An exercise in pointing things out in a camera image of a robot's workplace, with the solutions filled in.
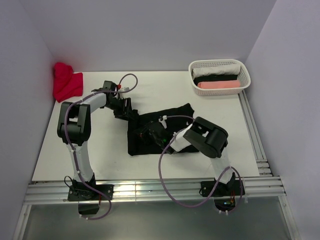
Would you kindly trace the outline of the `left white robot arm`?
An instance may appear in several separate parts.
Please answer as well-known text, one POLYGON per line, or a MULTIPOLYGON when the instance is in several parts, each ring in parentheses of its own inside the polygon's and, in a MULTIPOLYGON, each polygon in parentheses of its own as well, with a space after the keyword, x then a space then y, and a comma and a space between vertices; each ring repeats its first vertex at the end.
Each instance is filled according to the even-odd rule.
POLYGON ((135 120, 138 114, 132 109, 131 99, 121 94, 130 92, 121 84, 105 81, 83 100, 63 102, 57 125, 57 135, 67 145, 72 159, 73 178, 70 194, 81 200, 92 200, 102 193, 96 185, 95 174, 90 164, 88 140, 92 132, 91 114, 103 108, 113 111, 116 119, 135 120))

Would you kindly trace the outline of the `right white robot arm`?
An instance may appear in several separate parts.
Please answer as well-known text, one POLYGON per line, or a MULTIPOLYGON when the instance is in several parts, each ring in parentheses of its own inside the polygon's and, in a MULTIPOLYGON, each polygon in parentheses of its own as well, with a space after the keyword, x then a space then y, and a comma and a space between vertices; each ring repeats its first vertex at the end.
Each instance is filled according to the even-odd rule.
POLYGON ((215 179, 229 164, 225 151, 227 131, 201 117, 164 115, 134 129, 132 134, 137 137, 132 156, 200 152, 213 160, 215 179))

